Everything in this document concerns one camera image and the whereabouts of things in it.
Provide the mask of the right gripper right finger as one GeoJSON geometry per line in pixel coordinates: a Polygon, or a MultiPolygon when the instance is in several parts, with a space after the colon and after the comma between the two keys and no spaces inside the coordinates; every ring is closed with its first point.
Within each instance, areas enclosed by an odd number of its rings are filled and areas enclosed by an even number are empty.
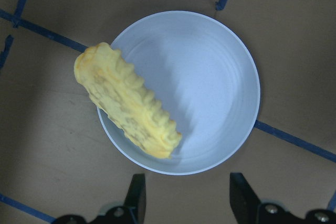
{"type": "Polygon", "coordinates": [[[229,203],[238,224],[256,223],[261,201],[242,173],[230,173],[229,203]]]}

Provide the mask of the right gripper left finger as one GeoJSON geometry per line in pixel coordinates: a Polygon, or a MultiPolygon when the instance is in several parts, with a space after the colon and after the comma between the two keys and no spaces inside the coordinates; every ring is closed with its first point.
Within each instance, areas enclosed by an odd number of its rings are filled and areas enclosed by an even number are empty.
{"type": "Polygon", "coordinates": [[[144,174],[134,174],[124,200],[133,223],[144,223],[146,212],[146,183],[144,174]]]}

